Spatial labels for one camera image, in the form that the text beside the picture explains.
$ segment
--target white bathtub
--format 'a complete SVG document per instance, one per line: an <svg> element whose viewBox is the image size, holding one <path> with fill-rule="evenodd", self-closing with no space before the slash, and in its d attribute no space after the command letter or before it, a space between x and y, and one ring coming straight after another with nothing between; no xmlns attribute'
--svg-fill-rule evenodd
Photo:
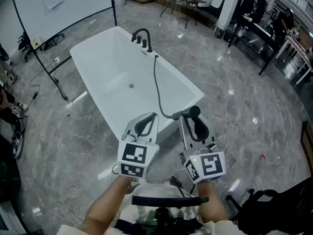
<svg viewBox="0 0 313 235"><path fill-rule="evenodd" d="M145 32L140 35L142 39L147 38ZM74 46L70 54L118 140L130 120L155 112L159 116L157 142L160 143L178 128L178 124L164 118L159 110L153 76L157 53L148 53L141 45L131 42L131 38L127 31L114 27ZM156 62L156 78L163 110L168 115L195 105L203 97L192 82L162 57Z"/></svg>

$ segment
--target person's left arm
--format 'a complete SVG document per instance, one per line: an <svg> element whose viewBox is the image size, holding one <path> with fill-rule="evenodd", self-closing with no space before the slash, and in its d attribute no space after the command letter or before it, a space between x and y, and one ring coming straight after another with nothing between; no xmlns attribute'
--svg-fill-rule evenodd
<svg viewBox="0 0 313 235"><path fill-rule="evenodd" d="M132 180L119 176L90 206L80 230L89 235L103 235L116 216Z"/></svg>

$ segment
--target desk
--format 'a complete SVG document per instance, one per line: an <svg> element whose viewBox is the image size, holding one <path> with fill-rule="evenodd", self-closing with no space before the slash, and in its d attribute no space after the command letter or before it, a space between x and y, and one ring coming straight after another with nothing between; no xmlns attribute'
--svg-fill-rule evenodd
<svg viewBox="0 0 313 235"><path fill-rule="evenodd" d="M246 41L245 39L243 39L242 37L239 37L237 35L239 29L241 27L248 27L249 30L251 30L253 33L255 33L259 38L261 38L268 46L270 46L272 48L272 54L270 56L267 55L261 55L262 53L259 53L257 50L255 50L254 48L252 48L252 46L250 45L250 41ZM262 74L262 72L265 70L265 68L268 66L268 64L270 63L270 61L273 59L273 57L275 56L275 54L277 53L277 51L279 50L279 45L271 38L271 36L269 35L269 33L267 33L264 29L262 29L259 25L257 25L256 23L253 22L249 22L247 19L245 19L244 17L240 17L237 20L237 27L230 39L230 42L228 44L228 47L231 47L234 38L236 39L235 44L241 40L244 44L246 44L251 50L253 50L256 54L258 54L259 57L261 57L264 61L265 64L263 66L263 68L261 69L259 75Z"/></svg>
<svg viewBox="0 0 313 235"><path fill-rule="evenodd" d="M295 49L295 51L298 52L298 54L301 56L301 58L304 61L304 64L297 71L297 73L299 73L305 67L305 65L309 67L308 70L303 74L303 76L300 77L300 79L296 82L296 85L298 85L303 80L303 78L305 78L306 75L309 74L310 71L312 71L312 65L303 47L301 47L300 44L296 40L294 40L291 36L286 37L286 41L284 42L283 46L280 48L279 52L277 53L276 59L278 59L278 57L283 53L284 49L286 48L288 44L290 44Z"/></svg>
<svg viewBox="0 0 313 235"><path fill-rule="evenodd" d="M186 22L185 22L185 28L187 28L187 25L189 23L189 20L190 20L190 16L188 14L188 9L191 9L191 10L195 10L195 11L198 11L198 3L205 3L205 1L203 0L183 0L186 2ZM163 7L162 7L162 10L161 10L161 15L160 17L163 15L163 13L165 12L165 10L170 7L171 10L172 10L172 13L174 11L174 7L175 7L175 4L176 4L176 0L164 0L164 4L163 4Z"/></svg>

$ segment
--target black desk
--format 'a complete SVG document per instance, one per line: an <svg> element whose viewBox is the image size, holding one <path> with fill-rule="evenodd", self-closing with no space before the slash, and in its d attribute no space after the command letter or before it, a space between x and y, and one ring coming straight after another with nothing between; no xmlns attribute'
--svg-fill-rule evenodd
<svg viewBox="0 0 313 235"><path fill-rule="evenodd" d="M186 2L186 22L185 22L185 28L187 28L187 25L189 23L189 20L190 20L190 16L188 14L188 10L195 10L195 11L198 11L198 3L205 3L205 1L203 0L182 0L182 1L185 1ZM161 10L161 15L160 17L162 16L162 14L165 12L165 10L170 7L171 10L172 10L172 13L174 11L174 7L175 7L175 4L176 4L176 0L164 0L164 4L163 4L163 7L162 7L162 10Z"/></svg>
<svg viewBox="0 0 313 235"><path fill-rule="evenodd" d="M247 40L245 40L243 37L239 37L237 35L239 29L242 26L247 26L249 28L250 31L252 31L253 33L255 33L258 37L260 37L268 46L270 46L273 51L271 53L270 56L268 56L267 54L263 54L262 52L259 53L257 50L255 50L254 48L252 48L252 46L248 43ZM261 57L264 61L265 64L263 66L263 68L261 69L259 75L262 74L262 72L265 70L265 68L268 66L268 64L270 63L270 61L273 59L273 57L276 55L276 53L279 51L279 45L268 35L264 32L264 30L262 30L258 25L255 25L253 22L249 22L247 19L245 19L244 17L239 17L237 20L237 27L235 29L235 32L233 33L229 45L228 47L231 47L234 38L237 38L235 41L235 44L237 44L237 42L239 40L241 40L244 44L246 44L251 50L253 50L255 53L258 54L259 57Z"/></svg>

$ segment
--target faucet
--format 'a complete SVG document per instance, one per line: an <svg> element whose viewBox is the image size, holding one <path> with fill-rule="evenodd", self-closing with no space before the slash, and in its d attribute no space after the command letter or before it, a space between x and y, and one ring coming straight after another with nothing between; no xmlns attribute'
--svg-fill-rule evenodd
<svg viewBox="0 0 313 235"><path fill-rule="evenodd" d="M141 32L141 31L145 31L147 33L147 36L148 36L148 52L152 52L152 48L151 48L151 40L150 40L150 33L147 29L145 28L140 28L138 30L136 30L134 33L133 33L133 37L132 37L132 42L136 40L136 35Z"/></svg>

